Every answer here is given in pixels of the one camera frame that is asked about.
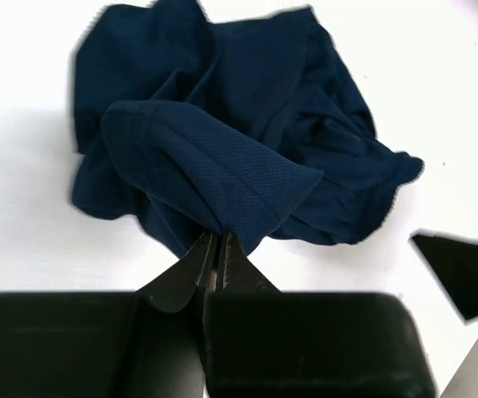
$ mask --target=white tabletop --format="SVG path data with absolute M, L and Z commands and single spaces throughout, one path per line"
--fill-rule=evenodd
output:
M 301 3 L 202 2 L 213 21 Z M 478 1 L 311 3 L 368 101 L 379 139 L 422 157 L 426 171 L 364 243 L 266 239 L 251 259 L 284 290 L 396 294 L 443 391 L 478 323 L 464 326 L 407 239 L 418 228 L 478 237 Z M 66 117 L 68 56 L 102 5 L 0 0 L 0 290 L 137 289 L 175 261 L 133 218 L 99 221 L 68 202 L 80 161 Z

